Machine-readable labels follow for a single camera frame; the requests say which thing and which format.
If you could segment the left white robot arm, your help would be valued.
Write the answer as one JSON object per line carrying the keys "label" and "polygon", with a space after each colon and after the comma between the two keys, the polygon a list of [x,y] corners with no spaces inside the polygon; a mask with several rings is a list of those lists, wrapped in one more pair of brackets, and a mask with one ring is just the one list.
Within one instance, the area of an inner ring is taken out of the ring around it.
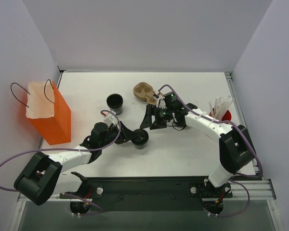
{"label": "left white robot arm", "polygon": [[89,164],[102,154],[102,147],[112,141],[122,144],[139,136],[124,125],[96,123],[84,141],[74,151],[58,154],[35,153],[14,182],[14,188],[36,205],[45,203],[53,194],[73,193],[82,198],[88,192],[85,177],[71,169]]}

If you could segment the black paper coffee cup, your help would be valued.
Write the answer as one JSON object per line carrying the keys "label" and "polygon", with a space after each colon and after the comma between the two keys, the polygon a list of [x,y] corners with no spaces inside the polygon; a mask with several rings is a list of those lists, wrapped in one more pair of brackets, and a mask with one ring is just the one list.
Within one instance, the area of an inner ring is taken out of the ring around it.
{"label": "black paper coffee cup", "polygon": [[136,149],[141,150],[146,147],[148,140],[143,140],[143,141],[133,141],[133,145]]}

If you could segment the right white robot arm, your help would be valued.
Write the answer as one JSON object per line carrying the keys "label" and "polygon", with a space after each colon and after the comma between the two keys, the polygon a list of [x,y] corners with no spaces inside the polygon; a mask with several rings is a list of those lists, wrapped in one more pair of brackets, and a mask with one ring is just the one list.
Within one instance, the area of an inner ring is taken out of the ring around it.
{"label": "right white robot arm", "polygon": [[161,96],[156,105],[147,105],[141,129],[166,128],[173,121],[179,127],[192,127],[219,144],[220,164],[208,176],[204,192],[215,196],[244,166],[255,158],[248,130],[230,121],[219,121],[205,114],[197,106],[183,103],[172,91]]}

